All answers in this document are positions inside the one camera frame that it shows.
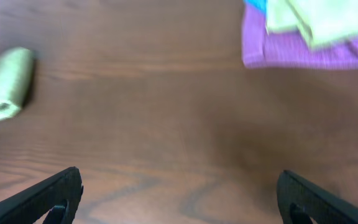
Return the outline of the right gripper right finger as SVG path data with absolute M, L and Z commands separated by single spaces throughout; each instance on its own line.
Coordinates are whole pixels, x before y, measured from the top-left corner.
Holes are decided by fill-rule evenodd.
M 298 174 L 285 170 L 277 181 L 283 224 L 358 224 L 358 208 Z

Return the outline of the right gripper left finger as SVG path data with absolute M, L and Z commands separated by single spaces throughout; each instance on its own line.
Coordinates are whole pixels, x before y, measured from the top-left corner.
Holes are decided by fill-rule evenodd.
M 0 202 L 0 224 L 35 223 L 46 215 L 44 223 L 71 224 L 83 195 L 80 171 L 69 167 Z

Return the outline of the bright green cloth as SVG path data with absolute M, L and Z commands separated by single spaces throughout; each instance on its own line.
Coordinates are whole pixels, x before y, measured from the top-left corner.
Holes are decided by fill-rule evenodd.
M 0 121 L 22 109 L 32 79 L 34 52 L 15 47 L 0 55 Z

